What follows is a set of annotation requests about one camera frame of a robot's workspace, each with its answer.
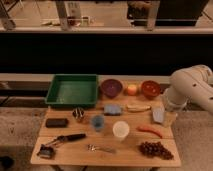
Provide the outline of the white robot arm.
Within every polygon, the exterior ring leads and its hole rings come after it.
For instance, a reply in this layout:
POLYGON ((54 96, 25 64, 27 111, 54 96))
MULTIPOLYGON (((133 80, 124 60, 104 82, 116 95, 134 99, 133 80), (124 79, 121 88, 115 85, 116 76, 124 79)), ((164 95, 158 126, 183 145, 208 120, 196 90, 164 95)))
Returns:
POLYGON ((213 115, 213 87, 209 85, 213 71, 206 65, 176 70, 170 76, 170 86, 162 95, 165 108, 164 127, 170 127, 189 100, 213 115))

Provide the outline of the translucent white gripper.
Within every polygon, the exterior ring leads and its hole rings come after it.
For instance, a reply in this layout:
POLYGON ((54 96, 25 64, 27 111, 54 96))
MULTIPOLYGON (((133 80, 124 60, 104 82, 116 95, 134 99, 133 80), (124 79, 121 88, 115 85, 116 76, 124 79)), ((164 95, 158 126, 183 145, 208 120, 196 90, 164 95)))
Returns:
POLYGON ((165 113, 164 113, 164 127, 170 127, 175 120, 177 119, 176 107, 173 104, 169 104, 167 102, 164 103, 165 113))

